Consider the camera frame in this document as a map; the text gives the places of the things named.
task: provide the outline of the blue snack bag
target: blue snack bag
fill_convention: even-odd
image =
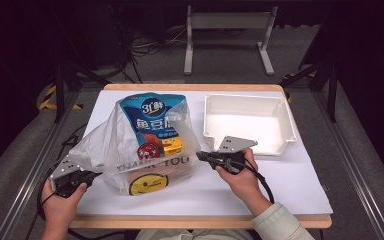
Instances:
[[[142,93],[119,102],[139,144],[139,159],[167,157],[182,150],[179,134],[167,121],[166,113],[185,100],[176,94]]]

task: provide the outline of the hand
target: hand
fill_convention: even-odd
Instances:
[[[86,183],[82,183],[69,198],[53,195],[43,204],[46,225],[42,239],[65,238],[68,226],[76,217],[77,205],[86,188]],[[51,182],[47,180],[42,191],[42,202],[52,194]]]
[[[247,148],[244,149],[243,152],[249,163],[258,170],[252,149]],[[220,166],[217,166],[216,170],[220,177],[229,184],[233,193],[247,205],[255,217],[272,205],[261,193],[257,177],[247,168],[244,168],[236,175],[230,174]]]

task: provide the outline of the metal frame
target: metal frame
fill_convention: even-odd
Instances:
[[[67,98],[67,103],[65,104],[66,109],[70,109],[70,106],[73,106],[79,94],[79,92],[70,92],[70,95]],[[65,111],[61,116],[61,121],[55,123],[52,127],[51,132],[49,133],[29,174],[27,175],[26,180],[21,185],[18,195],[15,198],[7,216],[5,217],[5,220],[0,227],[0,240],[9,239],[12,231],[14,231],[15,225],[21,218],[21,214],[23,213],[27,202],[33,194],[36,184],[40,180],[41,174],[46,167],[46,162],[49,157],[51,148],[55,144],[58,134],[66,122],[69,113],[70,111]]]
[[[320,113],[323,115],[324,120],[329,126],[331,135],[336,141],[340,153],[342,155],[342,163],[345,166],[345,169],[348,172],[354,188],[360,198],[360,201],[366,210],[367,216],[372,223],[373,229],[376,231],[376,234],[379,239],[384,239],[384,217],[381,210],[374,199],[370,187],[367,185],[366,181],[363,178],[363,175],[360,172],[360,169],[351,153],[351,150],[348,148],[344,136],[342,135],[341,130],[338,125],[331,121],[331,116],[327,111],[324,110],[326,105],[329,103],[326,102],[323,93],[314,92],[314,100],[317,103]]]
[[[193,29],[263,29],[264,39],[257,42],[258,51],[260,52],[261,60],[267,75],[273,75],[274,70],[267,54],[267,45],[273,29],[274,20],[276,19],[277,7],[272,7],[270,12],[255,12],[255,13],[193,13],[192,7],[188,6],[187,13],[187,46],[185,56],[184,74],[192,74],[192,59],[193,59]]]

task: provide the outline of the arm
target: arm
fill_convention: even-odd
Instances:
[[[86,191],[86,184],[82,183],[69,198],[63,198],[57,195],[50,197],[44,204],[43,210],[46,216],[45,230],[42,240],[65,239],[68,226],[76,217],[77,204]],[[53,191],[51,183],[46,181],[42,192],[42,201],[51,196]]]
[[[252,150],[245,149],[244,154],[249,163],[258,170]],[[286,207],[280,203],[272,204],[264,197],[258,179],[251,171],[245,168],[237,175],[232,175],[220,166],[216,170],[233,193],[248,207],[254,217],[252,224],[262,239],[313,239]]]

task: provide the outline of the person's left hand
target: person's left hand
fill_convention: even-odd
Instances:
[[[82,183],[69,198],[54,195],[43,204],[46,225],[42,239],[63,239],[65,237],[70,223],[76,217],[77,205],[86,188],[86,183]],[[52,194],[51,182],[47,180],[42,190],[42,202]]]

